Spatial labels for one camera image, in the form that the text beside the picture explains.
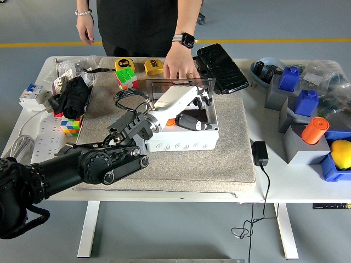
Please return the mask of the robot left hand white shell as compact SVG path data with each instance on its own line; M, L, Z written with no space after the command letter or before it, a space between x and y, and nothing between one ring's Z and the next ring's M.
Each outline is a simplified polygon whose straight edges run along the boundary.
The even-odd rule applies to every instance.
M198 86L174 85L171 86L154 104L145 118L150 124L152 132L158 133L165 128L170 119L175 119L177 126L182 128L200 131L210 130L212 126L197 120L196 118L183 113L184 109L194 100L201 106L201 99L210 105L210 99L205 89Z

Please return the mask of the person's right hand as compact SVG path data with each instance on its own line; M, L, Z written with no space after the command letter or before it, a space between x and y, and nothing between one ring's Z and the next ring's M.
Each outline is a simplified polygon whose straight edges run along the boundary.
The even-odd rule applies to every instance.
M80 40L86 45L94 44L94 20L90 14L79 15L77 17L77 31L80 37Z

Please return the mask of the person's left hand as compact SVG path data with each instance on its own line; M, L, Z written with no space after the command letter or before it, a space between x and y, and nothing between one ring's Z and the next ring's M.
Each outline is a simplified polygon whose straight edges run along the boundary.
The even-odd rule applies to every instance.
M163 75L166 79L200 78L191 50L173 42L163 64Z

